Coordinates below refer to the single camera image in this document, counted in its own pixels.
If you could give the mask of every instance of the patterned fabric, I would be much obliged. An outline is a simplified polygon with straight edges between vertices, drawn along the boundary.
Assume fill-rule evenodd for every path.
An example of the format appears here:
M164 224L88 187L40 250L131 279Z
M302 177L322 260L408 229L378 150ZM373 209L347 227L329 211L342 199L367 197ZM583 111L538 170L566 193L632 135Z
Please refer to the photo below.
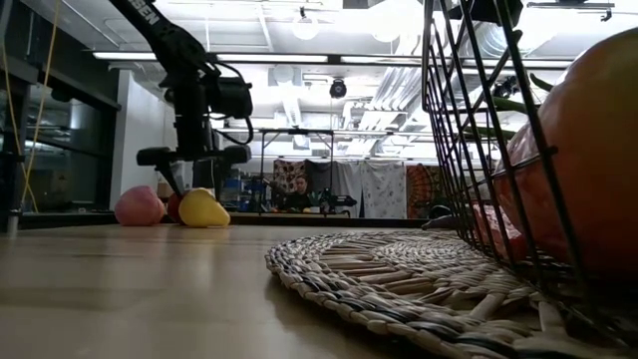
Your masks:
M408 218L427 218L430 208L446 205L441 169L423 165L407 166Z
M366 218L408 217L406 168L402 163L361 164Z
M303 162L277 160L273 164L273 181L287 192L295 190L295 179L306 174Z

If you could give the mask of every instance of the woven placemat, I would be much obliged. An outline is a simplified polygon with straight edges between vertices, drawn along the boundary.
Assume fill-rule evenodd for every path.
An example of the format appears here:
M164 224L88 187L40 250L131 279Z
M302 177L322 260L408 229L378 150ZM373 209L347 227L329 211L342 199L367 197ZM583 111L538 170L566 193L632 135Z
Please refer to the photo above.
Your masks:
M266 266L285 287L344 320L440 356L624 357L570 337L540 293L454 232L305 237L271 248Z

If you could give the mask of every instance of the colorful tapestry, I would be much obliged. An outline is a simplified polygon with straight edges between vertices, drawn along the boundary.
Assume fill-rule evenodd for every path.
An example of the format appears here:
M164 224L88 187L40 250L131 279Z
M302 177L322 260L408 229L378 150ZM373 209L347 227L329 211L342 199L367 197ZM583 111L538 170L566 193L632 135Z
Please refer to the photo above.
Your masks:
M406 173L408 218L427 218L433 206L447 205L441 168L423 165L407 166Z
M273 181L287 192L295 191L295 179L303 175L306 175L306 167L303 162L277 160L273 164Z

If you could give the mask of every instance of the pink ball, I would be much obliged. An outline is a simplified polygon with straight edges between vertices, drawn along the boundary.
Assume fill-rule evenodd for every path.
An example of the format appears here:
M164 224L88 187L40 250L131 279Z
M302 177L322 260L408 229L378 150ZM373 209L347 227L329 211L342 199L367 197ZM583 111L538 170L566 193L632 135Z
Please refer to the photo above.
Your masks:
M148 185L130 188L116 203L116 219L121 225L155 225L161 222L163 214L163 203Z

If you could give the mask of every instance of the pumpkin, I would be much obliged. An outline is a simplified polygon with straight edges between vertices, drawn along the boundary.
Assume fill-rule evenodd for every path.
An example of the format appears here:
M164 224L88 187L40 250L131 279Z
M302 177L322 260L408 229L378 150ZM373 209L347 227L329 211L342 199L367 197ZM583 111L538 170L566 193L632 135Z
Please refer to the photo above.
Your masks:
M586 51L551 89L538 116L585 267L597 274L638 273L638 28ZM513 164L538 153L529 124L507 146ZM569 262L568 245L540 161L515 175L540 248ZM499 204L522 232L506 177L494 181Z

